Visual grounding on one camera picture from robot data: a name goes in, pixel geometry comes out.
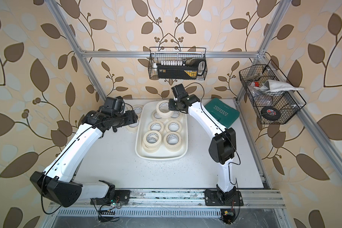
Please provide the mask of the white plastic storage tray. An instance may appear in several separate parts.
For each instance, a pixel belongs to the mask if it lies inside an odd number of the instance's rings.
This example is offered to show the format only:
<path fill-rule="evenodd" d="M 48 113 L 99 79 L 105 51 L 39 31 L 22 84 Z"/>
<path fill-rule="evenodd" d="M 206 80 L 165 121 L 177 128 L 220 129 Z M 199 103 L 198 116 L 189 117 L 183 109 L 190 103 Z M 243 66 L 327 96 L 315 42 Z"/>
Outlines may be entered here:
<path fill-rule="evenodd" d="M 139 156 L 142 159 L 146 160 L 153 160 L 153 161 L 167 161 L 167 160 L 175 160 L 183 157 L 187 151 L 188 151 L 188 123 L 187 123 L 187 117 L 186 114 L 183 114 L 178 111 L 174 111 L 174 114 L 167 119 L 161 118 L 157 112 L 156 112 L 156 105 L 160 101 L 152 101 L 143 106 L 143 111 L 140 116 L 140 123 L 138 127 L 137 137 L 136 137 L 136 145 L 135 145 L 135 152 L 137 156 Z M 152 121 L 161 121 L 164 124 L 164 131 L 161 134 L 162 135 L 162 143 L 160 148 L 152 153 L 146 153 L 145 150 L 142 147 L 143 142 L 143 136 L 148 132 L 147 127 L 149 123 Z M 181 149 L 179 149 L 176 152 L 171 152 L 167 150 L 167 148 L 164 145 L 164 137 L 167 134 L 165 130 L 165 125 L 169 121 L 179 121 L 182 124 L 182 132 L 181 132 L 181 138 L 182 138 L 182 146 Z"/>

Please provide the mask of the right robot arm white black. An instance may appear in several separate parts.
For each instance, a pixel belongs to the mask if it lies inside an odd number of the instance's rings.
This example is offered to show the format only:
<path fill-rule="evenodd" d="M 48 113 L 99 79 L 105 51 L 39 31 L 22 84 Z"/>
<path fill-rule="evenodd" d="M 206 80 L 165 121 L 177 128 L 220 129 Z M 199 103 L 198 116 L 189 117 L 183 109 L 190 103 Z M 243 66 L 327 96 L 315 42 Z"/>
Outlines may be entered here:
<path fill-rule="evenodd" d="M 231 166 L 237 150 L 236 132 L 219 123 L 204 107 L 196 95 L 189 95 L 184 85 L 172 87 L 173 99 L 169 100 L 169 110 L 193 117 L 211 139 L 209 154 L 219 166 L 217 189 L 226 194 L 233 191 L 237 182 L 233 180 Z"/>

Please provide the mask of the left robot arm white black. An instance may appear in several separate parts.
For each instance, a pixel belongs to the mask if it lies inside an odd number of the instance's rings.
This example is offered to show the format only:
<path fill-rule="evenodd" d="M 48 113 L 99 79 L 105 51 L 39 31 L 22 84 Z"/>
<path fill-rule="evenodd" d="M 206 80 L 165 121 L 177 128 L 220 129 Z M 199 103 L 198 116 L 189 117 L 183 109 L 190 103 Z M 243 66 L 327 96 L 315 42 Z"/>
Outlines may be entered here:
<path fill-rule="evenodd" d="M 77 132 L 60 155 L 42 172 L 34 172 L 30 181 L 41 194 L 62 207 L 69 207 L 78 200 L 111 200 L 115 186 L 105 180 L 84 184 L 73 181 L 86 153 L 96 140 L 110 129 L 136 123 L 134 110 L 125 110 L 122 97 L 107 97 L 97 111 L 90 111 L 81 120 Z"/>

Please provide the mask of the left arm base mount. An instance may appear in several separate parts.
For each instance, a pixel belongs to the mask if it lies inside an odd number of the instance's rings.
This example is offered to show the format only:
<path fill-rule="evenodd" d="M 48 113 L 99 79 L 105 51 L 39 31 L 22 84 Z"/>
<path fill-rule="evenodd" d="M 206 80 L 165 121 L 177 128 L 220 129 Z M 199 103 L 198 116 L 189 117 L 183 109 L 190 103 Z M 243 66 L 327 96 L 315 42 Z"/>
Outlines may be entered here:
<path fill-rule="evenodd" d="M 120 207 L 127 205 L 130 199 L 130 190 L 110 189 L 104 198 L 91 199 L 90 203 L 97 206 Z"/>

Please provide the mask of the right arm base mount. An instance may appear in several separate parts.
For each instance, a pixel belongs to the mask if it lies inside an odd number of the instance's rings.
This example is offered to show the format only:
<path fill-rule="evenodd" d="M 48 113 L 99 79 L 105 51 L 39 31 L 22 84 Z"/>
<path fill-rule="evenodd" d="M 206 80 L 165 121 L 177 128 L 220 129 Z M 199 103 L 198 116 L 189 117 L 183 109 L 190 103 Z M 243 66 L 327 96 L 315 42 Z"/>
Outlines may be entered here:
<path fill-rule="evenodd" d="M 219 188 L 216 190 L 206 190 L 205 204 L 206 206 L 243 206 L 243 198 L 241 192 L 237 190 L 236 186 L 228 191 L 223 192 Z"/>

